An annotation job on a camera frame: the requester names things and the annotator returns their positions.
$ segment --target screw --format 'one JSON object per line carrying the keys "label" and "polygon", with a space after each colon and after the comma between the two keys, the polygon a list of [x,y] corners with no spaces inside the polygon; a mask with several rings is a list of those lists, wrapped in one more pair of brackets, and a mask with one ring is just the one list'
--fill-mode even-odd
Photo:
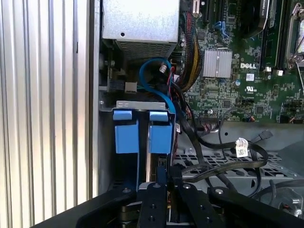
{"label": "screw", "polygon": [[224,194],[224,191],[222,189],[215,189],[215,192],[219,195]]}
{"label": "screw", "polygon": [[125,188],[125,189],[123,190],[123,193],[128,193],[128,192],[130,192],[130,191],[131,191],[131,189]]}
{"label": "screw", "polygon": [[189,184],[184,184],[184,186],[183,186],[185,189],[189,189],[189,188],[191,188],[191,186],[189,185]]}

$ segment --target white label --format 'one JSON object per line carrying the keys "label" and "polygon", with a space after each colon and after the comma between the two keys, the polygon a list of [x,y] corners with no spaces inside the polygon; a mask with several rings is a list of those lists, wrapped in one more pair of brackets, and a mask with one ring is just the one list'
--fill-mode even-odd
{"label": "white label", "polygon": [[256,70],[256,65],[252,63],[241,63],[241,69],[253,69]]}
{"label": "white label", "polygon": [[164,63],[162,63],[162,66],[161,66],[161,68],[160,68],[160,71],[161,71],[162,73],[165,73],[166,70],[167,70],[167,66],[166,66]]}
{"label": "white label", "polygon": [[243,158],[248,156],[248,141],[243,138],[239,138],[236,141],[236,152],[238,158]]}
{"label": "white label", "polygon": [[179,75],[174,75],[173,81],[176,82],[179,79],[179,77],[180,77]]}
{"label": "white label", "polygon": [[255,74],[247,74],[246,75],[247,82],[254,82],[255,81]]}
{"label": "white label", "polygon": [[176,132],[181,133],[181,126],[178,123],[176,123]]}

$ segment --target green circuit board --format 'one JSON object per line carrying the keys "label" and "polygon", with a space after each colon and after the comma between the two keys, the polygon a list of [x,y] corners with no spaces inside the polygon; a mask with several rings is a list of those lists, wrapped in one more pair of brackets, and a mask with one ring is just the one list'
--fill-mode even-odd
{"label": "green circuit board", "polygon": [[[260,70],[262,44],[266,42],[263,39],[266,38],[268,44],[273,46],[268,48],[266,66],[273,65],[277,55],[274,47],[278,46],[279,27],[283,26],[280,1],[277,2],[276,8],[273,7],[270,12],[271,29],[267,31],[268,37],[263,37],[262,32],[249,39],[240,38],[239,0],[229,0],[224,4],[223,20],[226,22],[228,34],[226,39],[220,31],[214,29],[216,17],[211,16],[208,24],[203,22],[201,15],[197,17],[197,34],[203,54],[207,49],[217,48],[226,48],[233,52],[230,78],[206,78],[201,73],[197,82],[186,93],[197,117],[219,118],[228,109],[240,107],[251,113],[257,122],[289,123],[290,118],[304,113],[304,95],[296,70],[284,71],[282,76],[274,69],[272,72]],[[213,1],[213,4],[213,13],[216,14],[218,2]],[[244,115],[232,114],[228,120],[244,121]]]}

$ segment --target ribbed metal panel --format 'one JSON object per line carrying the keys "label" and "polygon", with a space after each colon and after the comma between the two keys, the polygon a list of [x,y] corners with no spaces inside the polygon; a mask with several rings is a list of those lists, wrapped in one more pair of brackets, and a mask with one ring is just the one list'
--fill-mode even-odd
{"label": "ribbed metal panel", "polygon": [[176,44],[116,41],[128,60],[170,56]]}
{"label": "ribbed metal panel", "polygon": [[92,194],[88,4],[0,0],[0,228],[28,228]]}

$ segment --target silver heatsink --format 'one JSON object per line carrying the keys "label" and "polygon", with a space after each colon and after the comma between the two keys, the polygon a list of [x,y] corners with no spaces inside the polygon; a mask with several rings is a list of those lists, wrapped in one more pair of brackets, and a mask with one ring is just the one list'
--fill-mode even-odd
{"label": "silver heatsink", "polygon": [[225,49],[206,50],[203,77],[230,78],[232,51]]}
{"label": "silver heatsink", "polygon": [[103,0],[102,38],[128,60],[169,57],[178,42],[180,0]]}

